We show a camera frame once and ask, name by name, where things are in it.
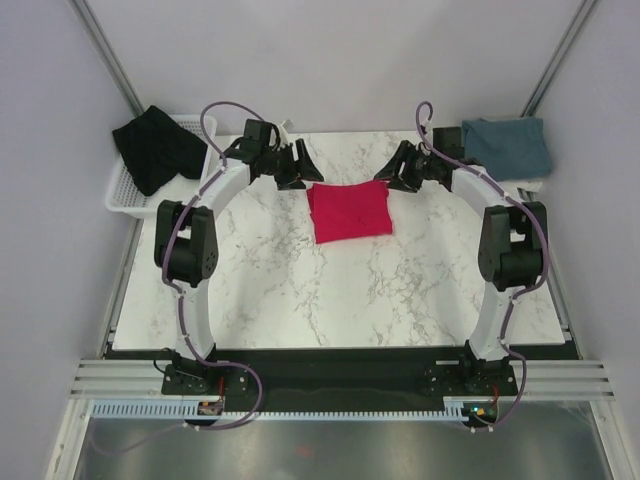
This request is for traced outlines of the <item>red t shirt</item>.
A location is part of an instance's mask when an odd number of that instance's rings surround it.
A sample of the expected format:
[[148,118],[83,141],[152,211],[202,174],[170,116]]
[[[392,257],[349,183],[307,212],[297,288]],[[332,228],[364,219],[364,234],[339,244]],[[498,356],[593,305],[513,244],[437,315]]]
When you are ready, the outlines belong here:
[[317,244],[393,233],[384,182],[315,184],[306,195]]

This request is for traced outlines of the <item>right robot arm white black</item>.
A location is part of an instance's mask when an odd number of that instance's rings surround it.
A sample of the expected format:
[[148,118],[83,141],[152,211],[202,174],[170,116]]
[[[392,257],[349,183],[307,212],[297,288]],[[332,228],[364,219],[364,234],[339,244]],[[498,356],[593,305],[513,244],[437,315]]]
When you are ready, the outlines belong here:
[[390,189],[416,193],[433,181],[465,201],[482,220],[478,268],[485,281],[476,326],[466,342],[474,359],[458,368],[467,392],[483,392],[494,381],[489,362],[509,355],[507,330],[514,303],[540,287],[549,267],[546,208],[513,199],[474,159],[465,157],[462,130],[433,131],[430,146],[400,142],[374,178]]

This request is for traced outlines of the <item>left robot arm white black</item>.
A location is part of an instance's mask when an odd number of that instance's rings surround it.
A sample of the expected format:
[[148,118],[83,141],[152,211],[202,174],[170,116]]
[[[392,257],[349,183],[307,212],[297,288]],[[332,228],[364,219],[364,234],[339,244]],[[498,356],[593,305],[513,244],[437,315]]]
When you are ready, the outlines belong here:
[[193,361],[185,382],[198,393],[211,392],[220,378],[210,359],[215,340],[209,320],[209,281],[219,260],[216,219],[262,176],[273,178],[280,191],[304,190],[308,182],[324,180],[304,140],[291,142],[282,127],[249,119],[188,202],[165,200],[157,207],[154,262],[172,291],[177,354]]

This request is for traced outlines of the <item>blue folded t shirt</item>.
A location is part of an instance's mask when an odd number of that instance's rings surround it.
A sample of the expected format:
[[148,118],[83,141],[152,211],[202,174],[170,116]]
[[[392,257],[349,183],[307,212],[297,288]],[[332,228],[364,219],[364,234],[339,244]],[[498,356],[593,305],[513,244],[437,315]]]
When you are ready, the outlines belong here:
[[498,182],[538,180],[552,172],[542,119],[464,120],[461,128],[466,156]]

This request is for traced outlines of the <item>black t shirt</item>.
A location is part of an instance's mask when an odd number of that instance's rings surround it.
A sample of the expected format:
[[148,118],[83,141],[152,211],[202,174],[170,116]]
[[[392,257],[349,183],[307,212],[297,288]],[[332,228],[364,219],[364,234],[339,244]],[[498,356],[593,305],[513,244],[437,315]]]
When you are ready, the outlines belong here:
[[156,106],[113,130],[112,137],[134,185],[145,196],[154,195],[176,175],[200,178],[207,144]]

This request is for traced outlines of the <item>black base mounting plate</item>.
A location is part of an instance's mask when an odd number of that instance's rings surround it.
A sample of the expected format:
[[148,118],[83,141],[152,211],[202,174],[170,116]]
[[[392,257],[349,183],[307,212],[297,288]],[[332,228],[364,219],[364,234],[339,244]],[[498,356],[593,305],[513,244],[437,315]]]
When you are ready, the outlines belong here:
[[508,360],[483,366],[462,347],[218,350],[210,359],[214,367],[172,355],[162,393],[218,394],[246,411],[437,407],[517,392]]

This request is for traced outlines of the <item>right aluminium corner rail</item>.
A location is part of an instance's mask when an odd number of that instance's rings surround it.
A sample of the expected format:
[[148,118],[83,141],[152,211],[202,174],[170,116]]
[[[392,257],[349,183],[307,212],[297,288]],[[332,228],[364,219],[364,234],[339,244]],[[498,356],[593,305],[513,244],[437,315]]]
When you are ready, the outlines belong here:
[[521,110],[521,118],[536,116],[564,63],[570,56],[582,32],[586,29],[600,4],[600,0],[582,0],[579,3],[578,8],[571,17],[571,20]]

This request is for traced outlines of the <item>aluminium corner rail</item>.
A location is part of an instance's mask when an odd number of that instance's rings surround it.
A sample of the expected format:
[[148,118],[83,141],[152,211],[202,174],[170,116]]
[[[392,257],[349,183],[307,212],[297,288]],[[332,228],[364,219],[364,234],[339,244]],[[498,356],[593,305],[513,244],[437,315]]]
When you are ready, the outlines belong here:
[[586,29],[600,4],[600,0],[582,0],[579,3],[578,8],[571,17],[571,20],[521,110],[521,118],[536,116],[564,63],[570,56],[582,32]]
[[144,112],[143,103],[135,92],[132,82],[128,78],[89,2],[86,0],[70,0],[69,4],[129,109],[134,115],[142,114]]

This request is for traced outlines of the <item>left aluminium corner rail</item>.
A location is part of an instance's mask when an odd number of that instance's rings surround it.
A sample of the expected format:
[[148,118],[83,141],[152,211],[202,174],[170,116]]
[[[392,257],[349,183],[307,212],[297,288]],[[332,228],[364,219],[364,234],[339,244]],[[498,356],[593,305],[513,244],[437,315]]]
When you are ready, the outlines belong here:
[[69,4],[129,109],[134,115],[142,114],[144,112],[143,103],[135,92],[132,82],[128,78],[89,2],[86,0],[70,0]]

